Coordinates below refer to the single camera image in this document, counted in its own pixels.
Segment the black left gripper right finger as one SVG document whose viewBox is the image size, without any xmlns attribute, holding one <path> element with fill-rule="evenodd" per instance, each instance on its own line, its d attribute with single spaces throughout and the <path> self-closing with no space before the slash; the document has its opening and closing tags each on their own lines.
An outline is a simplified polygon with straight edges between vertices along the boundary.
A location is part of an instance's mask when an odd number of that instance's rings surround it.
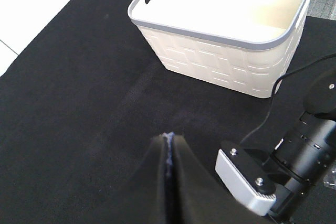
<svg viewBox="0 0 336 224">
<path fill-rule="evenodd" d="M 181 135 L 168 134 L 181 223 L 265 223 L 238 203 L 203 167 Z"/>
</svg>

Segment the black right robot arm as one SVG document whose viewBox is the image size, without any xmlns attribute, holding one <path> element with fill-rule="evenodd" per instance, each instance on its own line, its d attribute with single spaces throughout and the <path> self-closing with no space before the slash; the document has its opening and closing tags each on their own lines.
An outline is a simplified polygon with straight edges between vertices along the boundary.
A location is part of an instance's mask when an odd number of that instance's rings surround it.
<svg viewBox="0 0 336 224">
<path fill-rule="evenodd" d="M 304 112 L 271 153 L 223 141 L 215 171 L 232 196 L 259 216 L 290 223 L 335 161 L 335 70 L 310 86 Z"/>
</svg>

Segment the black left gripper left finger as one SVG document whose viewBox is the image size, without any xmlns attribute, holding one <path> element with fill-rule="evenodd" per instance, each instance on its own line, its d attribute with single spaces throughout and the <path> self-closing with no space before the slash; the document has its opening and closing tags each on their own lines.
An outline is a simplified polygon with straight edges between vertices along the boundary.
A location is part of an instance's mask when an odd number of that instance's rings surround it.
<svg viewBox="0 0 336 224">
<path fill-rule="evenodd" d="M 166 159 L 166 137 L 152 138 L 144 160 L 114 196 L 105 223 L 167 223 Z"/>
</svg>

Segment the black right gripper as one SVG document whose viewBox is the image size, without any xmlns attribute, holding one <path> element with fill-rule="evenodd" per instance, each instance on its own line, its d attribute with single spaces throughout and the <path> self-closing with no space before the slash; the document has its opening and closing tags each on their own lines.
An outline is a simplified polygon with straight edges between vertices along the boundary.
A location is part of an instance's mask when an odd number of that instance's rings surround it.
<svg viewBox="0 0 336 224">
<path fill-rule="evenodd" d="M 271 153 L 229 141 L 223 141 L 220 150 L 254 189 L 275 194 L 276 202 L 266 214 L 273 218 L 290 217 L 318 180 L 319 148 L 304 140 L 281 140 Z"/>
</svg>

